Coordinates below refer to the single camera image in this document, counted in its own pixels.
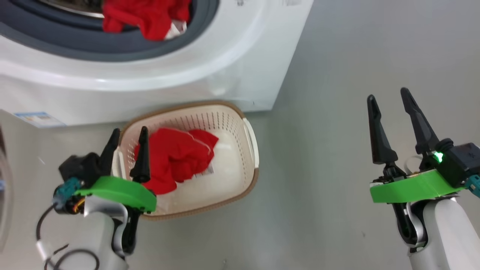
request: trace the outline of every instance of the red cloth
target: red cloth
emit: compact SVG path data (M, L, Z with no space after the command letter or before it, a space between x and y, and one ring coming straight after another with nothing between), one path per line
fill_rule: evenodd
M176 182L183 183L194 174L205 171L214 157L218 138L207 131L189 132L161 128L150 135L150 176L143 184L156 195L174 191ZM139 147L135 148L137 159Z
M145 39L163 40L172 20L190 21L192 0L106 0L103 31L120 33L123 26L138 26Z

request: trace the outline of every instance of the clothing label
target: clothing label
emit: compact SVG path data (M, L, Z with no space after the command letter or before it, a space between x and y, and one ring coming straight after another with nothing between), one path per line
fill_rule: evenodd
M212 163L210 163L210 165L208 165L208 168L207 168L205 171L203 171L202 173L197 173L197 174L195 174L195 175L192 177L192 179L193 179L193 178L199 178L199 177L202 177L202 176L205 176L205 175L209 175L209 174L213 174L213 173L214 173L214 171L213 171L213 166L212 166Z
M21 112L14 113L14 115L39 128L66 126L46 112Z
M282 0L285 6L296 6L301 4L301 0Z

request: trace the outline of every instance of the white washing machine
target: white washing machine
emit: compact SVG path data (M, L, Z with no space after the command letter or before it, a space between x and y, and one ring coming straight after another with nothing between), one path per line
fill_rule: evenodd
M186 33L165 42L45 2L0 3L0 109L40 127L199 100L270 110L313 0L193 0Z

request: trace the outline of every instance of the green bracket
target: green bracket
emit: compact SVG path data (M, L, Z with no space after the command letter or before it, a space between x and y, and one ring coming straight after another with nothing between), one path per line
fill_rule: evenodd
M95 195L142 212L153 212L156 208L156 196L148 189L139 183L114 176L102 176L91 188L77 190L75 195Z
M452 188L437 170L431 170L397 182L372 186L370 194L374 203L407 203L441 197L462 189L465 187Z

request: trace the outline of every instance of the plastic basket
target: plastic basket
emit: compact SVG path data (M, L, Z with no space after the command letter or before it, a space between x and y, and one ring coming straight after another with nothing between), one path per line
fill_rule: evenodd
M150 133L160 127L206 130L219 138L209 168L171 193L157 196L156 211L144 218L162 220L208 211L246 196L258 178L258 146L252 126L235 105L202 102L161 110L133 120L122 131L114 158L115 176L131 180L133 150L142 126Z

